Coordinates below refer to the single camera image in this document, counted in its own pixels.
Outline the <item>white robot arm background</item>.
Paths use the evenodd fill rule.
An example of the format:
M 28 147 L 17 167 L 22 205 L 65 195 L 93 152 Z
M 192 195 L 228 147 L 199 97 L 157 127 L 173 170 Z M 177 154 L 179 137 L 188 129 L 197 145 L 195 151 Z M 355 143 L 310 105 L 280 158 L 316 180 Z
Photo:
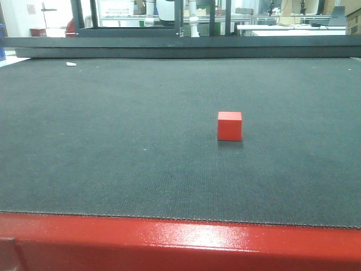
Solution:
M 188 0 L 188 8 L 189 8 L 189 25 L 191 31 L 191 37 L 200 37 L 198 32 L 198 21 L 199 18 L 197 16 L 197 5 L 196 0 Z

